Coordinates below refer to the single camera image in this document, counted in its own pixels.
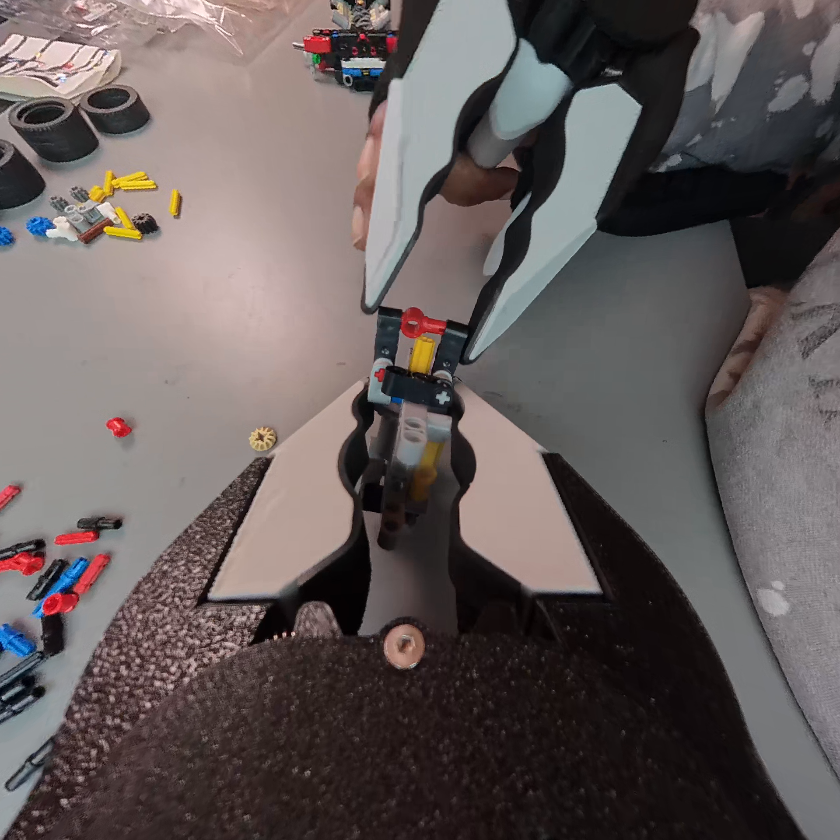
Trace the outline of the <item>person's right forearm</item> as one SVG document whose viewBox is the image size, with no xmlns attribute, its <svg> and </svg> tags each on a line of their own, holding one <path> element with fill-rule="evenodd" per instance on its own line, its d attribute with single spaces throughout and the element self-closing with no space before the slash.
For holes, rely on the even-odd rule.
<svg viewBox="0 0 840 840">
<path fill-rule="evenodd" d="M 838 1 L 699 1 L 691 25 L 700 39 L 652 173 L 838 162 Z"/>
</svg>

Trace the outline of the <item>white printed sticker sheet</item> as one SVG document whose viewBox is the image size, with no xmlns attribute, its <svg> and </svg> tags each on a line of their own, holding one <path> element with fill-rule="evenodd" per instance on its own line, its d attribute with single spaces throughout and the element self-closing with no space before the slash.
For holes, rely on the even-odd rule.
<svg viewBox="0 0 840 840">
<path fill-rule="evenodd" d="M 77 99 L 115 80 L 117 49 L 12 33 L 1 42 L 1 99 Z"/>
</svg>

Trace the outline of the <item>pile of toy pins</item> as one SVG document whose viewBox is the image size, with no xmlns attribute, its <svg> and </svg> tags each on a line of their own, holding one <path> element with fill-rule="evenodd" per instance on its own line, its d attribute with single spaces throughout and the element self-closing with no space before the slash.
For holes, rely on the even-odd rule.
<svg viewBox="0 0 840 840">
<path fill-rule="evenodd" d="M 73 559 L 49 559 L 45 539 L 13 542 L 1 549 L 2 574 L 32 578 L 25 596 L 39 635 L 23 624 L 2 622 L 1 652 L 12 664 L 1 676 L 1 722 L 20 717 L 39 702 L 47 687 L 39 676 L 42 666 L 66 648 L 66 618 L 75 611 L 109 567 L 109 552 Z"/>
</svg>

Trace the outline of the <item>dark cloth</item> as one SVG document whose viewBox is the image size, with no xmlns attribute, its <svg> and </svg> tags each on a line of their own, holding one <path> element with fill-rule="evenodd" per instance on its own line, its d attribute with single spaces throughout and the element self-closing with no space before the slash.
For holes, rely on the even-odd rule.
<svg viewBox="0 0 840 840">
<path fill-rule="evenodd" d="M 645 174 L 599 230 L 649 237 L 728 222 L 748 288 L 793 288 L 838 232 L 839 163 L 792 179 L 720 166 Z"/>
</svg>

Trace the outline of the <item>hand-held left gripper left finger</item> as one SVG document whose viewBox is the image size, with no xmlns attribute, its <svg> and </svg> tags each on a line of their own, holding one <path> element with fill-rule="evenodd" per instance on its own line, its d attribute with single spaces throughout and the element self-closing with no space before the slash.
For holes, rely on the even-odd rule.
<svg viewBox="0 0 840 840">
<path fill-rule="evenodd" d="M 369 465 L 367 383 L 340 394 L 278 445 L 229 540 L 203 600 L 275 606 L 293 624 L 325 602 L 358 632 L 370 592 L 361 478 Z"/>
</svg>

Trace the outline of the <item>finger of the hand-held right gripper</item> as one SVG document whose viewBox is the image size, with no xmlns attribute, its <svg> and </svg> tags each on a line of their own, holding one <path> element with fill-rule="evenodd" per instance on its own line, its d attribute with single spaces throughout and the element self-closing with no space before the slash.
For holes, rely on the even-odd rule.
<svg viewBox="0 0 840 840">
<path fill-rule="evenodd" d="M 541 127 L 530 191 L 490 246 L 462 362 L 477 361 L 594 234 L 641 110 L 623 89 L 583 89 Z"/>
<path fill-rule="evenodd" d="M 404 6 L 386 95 L 364 257 L 364 312 L 375 311 L 456 157 L 470 100 L 500 81 L 518 44 L 508 2 Z"/>
</svg>

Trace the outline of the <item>grey toy brick piece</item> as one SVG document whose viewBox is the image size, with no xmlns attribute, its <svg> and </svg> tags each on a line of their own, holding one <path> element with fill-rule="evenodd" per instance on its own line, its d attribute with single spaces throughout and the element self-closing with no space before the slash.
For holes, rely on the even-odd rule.
<svg viewBox="0 0 840 840">
<path fill-rule="evenodd" d="M 79 234 L 84 234 L 99 224 L 119 224 L 119 216 L 110 203 L 96 203 L 92 199 L 81 204 L 68 204 L 65 216 Z"/>
</svg>

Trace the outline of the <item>grey toy axle pin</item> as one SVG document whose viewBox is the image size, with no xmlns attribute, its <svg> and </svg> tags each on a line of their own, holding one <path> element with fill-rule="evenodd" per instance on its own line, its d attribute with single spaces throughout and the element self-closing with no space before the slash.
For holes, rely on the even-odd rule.
<svg viewBox="0 0 840 840">
<path fill-rule="evenodd" d="M 55 745 L 56 737 L 51 737 L 43 742 L 37 750 L 30 753 L 4 783 L 5 791 L 9 793 L 17 791 L 36 774 L 42 772 L 51 761 Z"/>
</svg>

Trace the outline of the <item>small toy brick assembly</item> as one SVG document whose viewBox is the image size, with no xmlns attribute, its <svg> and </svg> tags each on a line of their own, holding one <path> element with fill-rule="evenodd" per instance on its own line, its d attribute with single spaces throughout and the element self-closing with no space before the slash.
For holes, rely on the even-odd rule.
<svg viewBox="0 0 840 840">
<path fill-rule="evenodd" d="M 376 541 L 396 548 L 427 510 L 453 430 L 455 373 L 468 326 L 419 308 L 380 307 L 366 400 L 380 418 L 361 483 L 366 507 L 380 514 Z"/>
</svg>

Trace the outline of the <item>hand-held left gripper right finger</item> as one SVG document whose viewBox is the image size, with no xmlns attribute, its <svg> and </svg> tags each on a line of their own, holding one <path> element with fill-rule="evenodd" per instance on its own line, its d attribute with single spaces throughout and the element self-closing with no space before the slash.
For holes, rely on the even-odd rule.
<svg viewBox="0 0 840 840">
<path fill-rule="evenodd" d="M 604 584 L 553 477 L 549 453 L 465 384 L 455 388 L 449 462 L 457 482 L 448 573 L 457 626 L 501 605 L 528 630 L 540 602 L 603 603 Z"/>
</svg>

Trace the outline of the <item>person's grey printed trousers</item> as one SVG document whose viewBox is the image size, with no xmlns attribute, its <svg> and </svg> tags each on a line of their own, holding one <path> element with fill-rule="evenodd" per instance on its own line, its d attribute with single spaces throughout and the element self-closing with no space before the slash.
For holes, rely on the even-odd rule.
<svg viewBox="0 0 840 840">
<path fill-rule="evenodd" d="M 707 437 L 743 579 L 838 774 L 838 234 L 789 293 L 736 389 L 706 415 Z"/>
</svg>

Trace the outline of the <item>person's right hand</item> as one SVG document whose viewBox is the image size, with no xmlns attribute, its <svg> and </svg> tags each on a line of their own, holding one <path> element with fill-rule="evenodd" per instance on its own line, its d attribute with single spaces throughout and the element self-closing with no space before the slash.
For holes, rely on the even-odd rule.
<svg viewBox="0 0 840 840">
<path fill-rule="evenodd" d="M 351 241 L 355 249 L 364 251 L 368 238 L 371 210 L 379 168 L 382 135 L 387 110 L 383 101 L 373 112 L 357 165 L 357 183 L 353 193 Z M 472 207 L 510 198 L 519 178 L 519 171 L 507 166 L 483 169 L 466 154 L 461 154 L 448 174 L 440 195 L 447 203 Z"/>
</svg>

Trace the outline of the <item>clear plastic bag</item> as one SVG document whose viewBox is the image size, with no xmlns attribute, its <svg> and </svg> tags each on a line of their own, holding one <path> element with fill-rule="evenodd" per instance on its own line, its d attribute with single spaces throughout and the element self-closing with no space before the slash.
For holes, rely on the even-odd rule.
<svg viewBox="0 0 840 840">
<path fill-rule="evenodd" d="M 124 52 L 193 47 L 249 62 L 309 1 L 2 1 L 2 21 L 27 32 Z"/>
</svg>

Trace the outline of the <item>toy brick vehicle chassis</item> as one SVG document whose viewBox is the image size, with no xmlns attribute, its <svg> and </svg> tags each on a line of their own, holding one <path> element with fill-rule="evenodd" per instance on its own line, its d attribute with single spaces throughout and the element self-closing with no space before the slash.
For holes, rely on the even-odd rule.
<svg viewBox="0 0 840 840">
<path fill-rule="evenodd" d="M 292 44 L 317 80 L 352 91 L 372 91 L 396 50 L 389 1 L 331 1 L 332 28 L 315 28 Z"/>
</svg>

